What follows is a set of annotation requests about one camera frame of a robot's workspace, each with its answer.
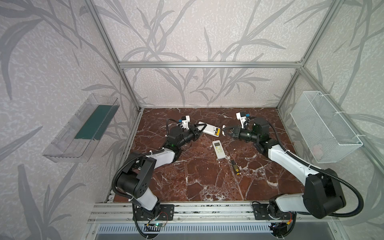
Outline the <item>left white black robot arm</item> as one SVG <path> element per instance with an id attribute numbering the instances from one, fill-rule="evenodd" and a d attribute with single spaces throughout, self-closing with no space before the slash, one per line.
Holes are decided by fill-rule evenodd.
<path id="1" fill-rule="evenodd" d="M 132 153 L 115 173 L 113 192 L 129 199 L 133 212 L 140 214 L 135 220 L 154 220 L 161 214 L 161 201 L 150 190 L 154 170 L 176 162 L 182 146 L 199 139 L 207 124 L 177 124 L 172 129 L 166 126 L 167 134 L 163 146 L 154 152 Z"/>

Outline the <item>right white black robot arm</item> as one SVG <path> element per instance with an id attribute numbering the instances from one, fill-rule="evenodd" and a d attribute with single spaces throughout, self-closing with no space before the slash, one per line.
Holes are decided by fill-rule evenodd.
<path id="1" fill-rule="evenodd" d="M 338 177 L 332 169 L 316 167 L 287 149 L 273 124 L 263 118 L 253 118 L 251 129 L 244 126 L 223 126 L 223 135 L 253 143 L 257 151 L 279 164 L 303 185 L 301 194 L 283 194 L 269 200 L 270 213 L 294 212 L 317 219 L 326 216 L 354 217 L 364 209 L 361 193 L 350 183 Z M 350 189 L 358 199 L 357 207 L 348 213 L 339 213 L 347 205 L 342 186 Z"/>

